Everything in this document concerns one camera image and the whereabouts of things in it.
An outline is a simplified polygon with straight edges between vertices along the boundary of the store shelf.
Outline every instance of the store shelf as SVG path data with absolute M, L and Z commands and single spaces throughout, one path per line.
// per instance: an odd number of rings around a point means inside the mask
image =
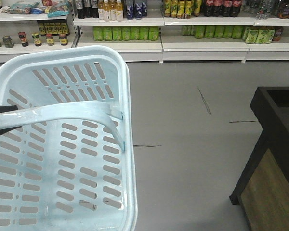
M 42 14 L 8 14 L 0 13 L 0 22 L 10 21 L 36 21 L 36 20 L 53 20 L 53 19 L 66 19 L 66 16 L 59 16 L 54 18 L 48 18 L 46 13 Z
M 142 19 L 128 20 L 124 18 L 122 22 L 100 20 L 98 18 L 75 18 L 74 26 L 163 26 L 164 19 L 160 10 L 148 10 L 148 16 Z
M 14 58 L 21 54 L 37 53 L 43 51 L 54 51 L 54 50 L 63 50 L 66 48 L 71 48 L 73 46 L 73 41 L 75 35 L 69 35 L 69 43 L 66 46 L 62 46 L 59 42 L 59 38 L 55 37 L 55 44 L 53 46 L 48 46 L 46 43 L 46 38 L 41 37 L 42 45 L 37 47 L 32 42 L 29 43 L 29 46 L 23 47 L 20 43 L 14 44 L 13 48 L 6 48 L 3 44 L 0 47 L 0 62 L 6 62 L 11 58 Z
M 161 61 L 162 45 L 157 41 L 99 41 L 93 40 L 92 36 L 81 36 L 77 47 L 90 45 L 103 45 L 119 52 L 126 62 L 133 61 Z

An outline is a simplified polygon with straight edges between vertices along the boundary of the juice bottle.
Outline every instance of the juice bottle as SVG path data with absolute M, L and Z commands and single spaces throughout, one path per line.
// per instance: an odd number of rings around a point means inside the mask
M 178 13 L 178 0 L 171 1 L 171 18 L 176 18 Z
M 97 8 L 98 8 L 98 18 L 103 20 L 104 19 L 104 4 L 103 4 L 103 0 L 98 0 Z
M 123 21 L 123 6 L 121 0 L 117 0 L 116 4 L 116 20 L 121 22 Z
M 115 0 L 110 0 L 110 19 L 116 20 L 116 3 Z
M 110 13 L 110 6 L 108 4 L 108 0 L 104 0 L 104 21 L 110 21 L 111 13 Z
M 177 18 L 178 19 L 183 19 L 184 18 L 184 9 L 185 9 L 185 1 L 184 0 L 179 0 L 178 13 L 177 13 Z

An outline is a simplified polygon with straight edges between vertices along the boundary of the shopping basket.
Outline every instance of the shopping basket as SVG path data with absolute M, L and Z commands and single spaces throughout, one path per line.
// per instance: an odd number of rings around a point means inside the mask
M 132 231 L 129 72 L 104 46 L 0 68 L 0 231 Z

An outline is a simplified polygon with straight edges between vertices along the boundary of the gray floor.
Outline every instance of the gray floor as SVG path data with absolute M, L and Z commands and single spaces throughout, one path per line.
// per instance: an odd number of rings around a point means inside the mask
M 128 63 L 136 231 L 247 231 L 231 194 L 261 132 L 257 86 L 289 86 L 284 63 Z

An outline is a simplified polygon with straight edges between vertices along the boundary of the green canned drink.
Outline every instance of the green canned drink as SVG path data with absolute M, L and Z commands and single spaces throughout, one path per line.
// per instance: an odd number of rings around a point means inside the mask
M 112 27 L 112 38 L 114 41 L 122 41 L 122 29 L 120 26 Z
M 148 40 L 149 39 L 149 27 L 141 26 L 140 27 L 140 40 Z
M 140 27 L 139 26 L 132 26 L 131 27 L 131 39 L 132 40 L 139 40 L 140 38 Z
M 94 41 L 103 41 L 103 28 L 101 26 L 93 27 L 93 39 Z
M 103 27 L 103 38 L 105 41 L 112 41 L 112 29 L 111 26 Z
M 122 27 L 122 40 L 123 41 L 131 40 L 131 27 L 130 26 Z
M 149 40 L 156 41 L 159 36 L 159 28 L 158 26 L 150 26 L 149 28 Z

